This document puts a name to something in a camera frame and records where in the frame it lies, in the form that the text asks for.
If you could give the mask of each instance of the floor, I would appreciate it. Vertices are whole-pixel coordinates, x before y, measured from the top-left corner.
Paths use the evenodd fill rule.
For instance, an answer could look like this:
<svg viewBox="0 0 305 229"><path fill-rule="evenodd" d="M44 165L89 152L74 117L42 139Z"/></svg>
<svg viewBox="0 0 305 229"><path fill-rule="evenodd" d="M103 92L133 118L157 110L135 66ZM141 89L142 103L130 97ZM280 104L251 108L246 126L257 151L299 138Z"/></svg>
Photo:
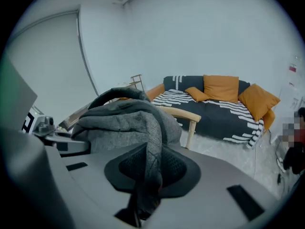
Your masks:
<svg viewBox="0 0 305 229"><path fill-rule="evenodd" d="M188 132L183 130L181 145L185 146ZM285 196L299 178L291 170L285 173L280 171L276 163L275 151L279 141L270 144L270 133L266 133L256 149L248 149L245 144L233 144L226 141L215 140L195 134L192 139L191 150L200 154L209 155L229 162L257 182L267 188L277 199ZM281 145L277 154L284 148ZM282 182L277 184L278 174L283 176Z"/></svg>

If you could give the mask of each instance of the sofa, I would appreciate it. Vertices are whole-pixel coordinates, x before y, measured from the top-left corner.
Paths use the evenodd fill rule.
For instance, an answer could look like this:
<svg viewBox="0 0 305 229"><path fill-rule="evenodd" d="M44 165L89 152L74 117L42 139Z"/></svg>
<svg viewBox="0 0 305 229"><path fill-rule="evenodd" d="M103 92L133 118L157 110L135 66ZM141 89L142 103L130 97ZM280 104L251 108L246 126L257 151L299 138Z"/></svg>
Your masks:
<svg viewBox="0 0 305 229"><path fill-rule="evenodd" d="M239 80L238 95L243 93L250 83ZM204 92L203 76L167 76L163 83L146 92L152 104L183 109L201 116L195 132L233 143L246 143L253 148L275 119L269 110L261 119L255 121L249 110L240 101L236 103L208 99L196 102L186 89L196 87ZM189 122L177 118L179 125L188 130Z"/></svg>

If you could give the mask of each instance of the wooden chair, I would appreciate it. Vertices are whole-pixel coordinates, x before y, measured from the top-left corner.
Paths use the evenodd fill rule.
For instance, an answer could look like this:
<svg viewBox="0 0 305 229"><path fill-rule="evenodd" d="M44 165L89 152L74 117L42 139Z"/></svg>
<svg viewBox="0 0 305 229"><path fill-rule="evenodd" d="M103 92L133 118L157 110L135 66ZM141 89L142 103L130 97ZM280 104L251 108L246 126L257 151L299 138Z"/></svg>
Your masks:
<svg viewBox="0 0 305 229"><path fill-rule="evenodd" d="M196 127L196 124L200 121L201 116L188 112L188 111L185 111L185 110L182 110L182 109L177 109L177 108L172 108L172 107L159 106L159 108L162 109L163 111L165 111L166 113L172 115L173 117L184 118L184 119L190 120L189 134L188 134L187 142L186 142L186 148L190 149L192 138L193 138L194 132L195 132L195 127Z"/></svg>

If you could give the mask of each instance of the gray desk surface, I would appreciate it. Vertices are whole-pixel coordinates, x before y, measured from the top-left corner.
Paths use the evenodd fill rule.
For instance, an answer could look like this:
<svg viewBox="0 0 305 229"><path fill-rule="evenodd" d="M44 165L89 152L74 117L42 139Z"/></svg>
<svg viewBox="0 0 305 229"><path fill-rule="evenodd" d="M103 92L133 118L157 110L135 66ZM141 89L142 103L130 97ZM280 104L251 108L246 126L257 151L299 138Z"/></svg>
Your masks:
<svg viewBox="0 0 305 229"><path fill-rule="evenodd" d="M73 170L70 175L82 190L104 211L114 215L125 208L130 195L116 191L104 175L106 163L131 150L115 149L98 154L65 157L65 165L85 162L88 166ZM262 185L231 164L184 149L173 148L193 159L201 169L197 186L182 198L162 199L145 228L236 228L248 222L226 190L232 185L244 189L264 209L276 203L275 197Z"/></svg>

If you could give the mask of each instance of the wooden sofa leg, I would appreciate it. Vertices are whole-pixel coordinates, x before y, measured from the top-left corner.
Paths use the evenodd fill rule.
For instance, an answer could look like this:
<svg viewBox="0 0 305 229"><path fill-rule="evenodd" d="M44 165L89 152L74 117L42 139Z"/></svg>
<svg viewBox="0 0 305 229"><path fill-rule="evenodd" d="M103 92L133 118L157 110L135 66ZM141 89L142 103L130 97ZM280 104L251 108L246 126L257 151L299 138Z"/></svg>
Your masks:
<svg viewBox="0 0 305 229"><path fill-rule="evenodd" d="M186 142L186 148L191 148L192 138L194 136L195 128L196 128L196 121L191 120L190 121L190 127L189 127L189 134L187 136L187 142Z"/></svg>

